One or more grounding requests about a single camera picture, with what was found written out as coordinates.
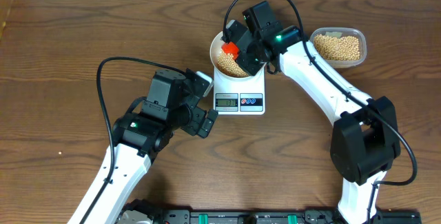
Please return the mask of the red plastic measuring scoop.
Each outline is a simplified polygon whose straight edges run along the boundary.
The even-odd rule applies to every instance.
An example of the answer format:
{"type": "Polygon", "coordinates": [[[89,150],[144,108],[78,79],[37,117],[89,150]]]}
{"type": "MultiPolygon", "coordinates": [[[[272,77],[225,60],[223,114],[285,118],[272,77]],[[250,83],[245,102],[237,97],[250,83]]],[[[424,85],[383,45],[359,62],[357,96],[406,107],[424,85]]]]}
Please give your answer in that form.
{"type": "Polygon", "coordinates": [[[233,42],[224,43],[221,46],[221,49],[225,54],[231,55],[233,60],[237,60],[237,57],[240,54],[239,48],[233,42]]]}

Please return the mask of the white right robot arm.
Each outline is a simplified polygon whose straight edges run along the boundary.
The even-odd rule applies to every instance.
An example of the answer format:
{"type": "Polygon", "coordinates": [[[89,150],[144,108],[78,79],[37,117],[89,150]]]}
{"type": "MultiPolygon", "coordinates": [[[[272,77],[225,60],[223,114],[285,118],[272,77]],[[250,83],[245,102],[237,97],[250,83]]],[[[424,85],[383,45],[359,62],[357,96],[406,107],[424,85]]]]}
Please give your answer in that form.
{"type": "Polygon", "coordinates": [[[330,157],[343,177],[338,217],[346,223],[372,222],[378,188],[400,156],[393,103],[353,87],[319,55],[302,26],[284,28],[267,1],[243,16],[244,23],[225,20],[223,27],[223,40],[238,48],[237,64],[252,76],[273,65],[317,103],[333,126],[330,157]]]}

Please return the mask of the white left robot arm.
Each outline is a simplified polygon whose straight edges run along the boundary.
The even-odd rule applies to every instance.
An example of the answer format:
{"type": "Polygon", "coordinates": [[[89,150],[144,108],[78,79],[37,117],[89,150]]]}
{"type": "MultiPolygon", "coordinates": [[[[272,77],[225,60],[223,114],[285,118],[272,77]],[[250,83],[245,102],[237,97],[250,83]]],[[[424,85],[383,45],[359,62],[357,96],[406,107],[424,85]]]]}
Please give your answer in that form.
{"type": "Polygon", "coordinates": [[[202,72],[157,70],[147,96],[135,99],[114,123],[100,170],[70,222],[115,223],[175,130],[206,138],[218,112],[203,110],[198,102],[212,87],[212,78],[202,72]]]}

